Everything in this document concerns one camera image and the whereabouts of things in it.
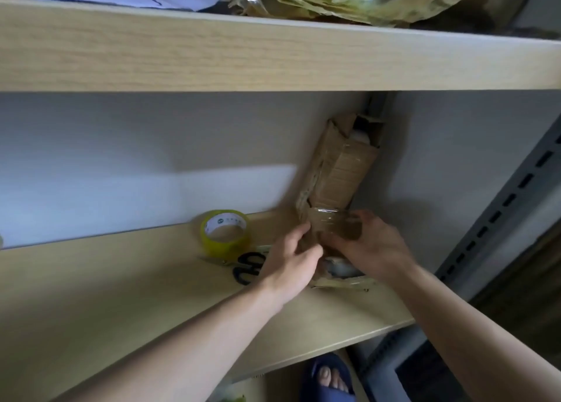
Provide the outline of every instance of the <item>hand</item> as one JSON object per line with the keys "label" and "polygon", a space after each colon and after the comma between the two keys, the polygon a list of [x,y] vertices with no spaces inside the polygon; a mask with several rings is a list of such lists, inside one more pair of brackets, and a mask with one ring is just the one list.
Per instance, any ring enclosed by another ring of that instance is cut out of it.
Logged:
{"label": "hand", "polygon": [[415,265],[399,231],[370,210],[351,212],[362,222],[362,235],[350,241],[333,233],[324,233],[321,240],[339,250],[364,274],[391,285],[401,272]]}
{"label": "hand", "polygon": [[310,223],[307,222],[279,238],[271,247],[259,272],[256,284],[272,289],[280,307],[294,299],[309,284],[318,260],[323,255],[319,244],[296,254],[298,242],[309,230]]}

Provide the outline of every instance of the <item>white wall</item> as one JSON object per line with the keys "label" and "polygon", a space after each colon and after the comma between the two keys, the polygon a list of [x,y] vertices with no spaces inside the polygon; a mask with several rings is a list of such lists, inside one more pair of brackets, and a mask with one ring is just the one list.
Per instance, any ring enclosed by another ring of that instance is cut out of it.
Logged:
{"label": "white wall", "polygon": [[325,120],[364,93],[0,94],[6,247],[292,203]]}
{"label": "white wall", "polygon": [[559,113],[559,91],[399,93],[354,205],[435,271]]}

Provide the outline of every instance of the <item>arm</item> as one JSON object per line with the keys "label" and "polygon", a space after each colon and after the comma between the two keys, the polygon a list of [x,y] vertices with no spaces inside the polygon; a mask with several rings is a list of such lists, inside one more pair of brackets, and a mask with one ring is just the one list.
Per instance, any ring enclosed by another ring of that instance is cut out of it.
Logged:
{"label": "arm", "polygon": [[475,401],[558,401],[561,372],[417,265],[396,228],[368,210],[362,236],[324,242],[394,289]]}
{"label": "arm", "polygon": [[320,246],[296,255],[310,228],[275,242],[257,281],[184,322],[58,400],[204,401],[261,328],[309,283]]}

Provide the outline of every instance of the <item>forearm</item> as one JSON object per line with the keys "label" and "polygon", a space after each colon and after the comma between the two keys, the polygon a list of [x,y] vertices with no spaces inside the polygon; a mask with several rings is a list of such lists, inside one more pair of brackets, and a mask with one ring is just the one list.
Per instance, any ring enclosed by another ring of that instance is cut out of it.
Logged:
{"label": "forearm", "polygon": [[389,284],[476,401],[557,401],[561,372],[414,265]]}
{"label": "forearm", "polygon": [[282,306],[249,286],[159,337],[61,400],[204,401]]}

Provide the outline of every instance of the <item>label on tape roll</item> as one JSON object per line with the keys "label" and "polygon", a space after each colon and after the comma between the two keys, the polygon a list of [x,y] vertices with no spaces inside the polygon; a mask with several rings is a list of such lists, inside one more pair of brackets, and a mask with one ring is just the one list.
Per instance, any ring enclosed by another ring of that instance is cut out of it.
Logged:
{"label": "label on tape roll", "polygon": [[[220,227],[238,227],[242,233],[230,241],[216,240],[212,234]],[[202,245],[208,256],[234,262],[251,245],[249,219],[237,210],[214,210],[201,223]]]}

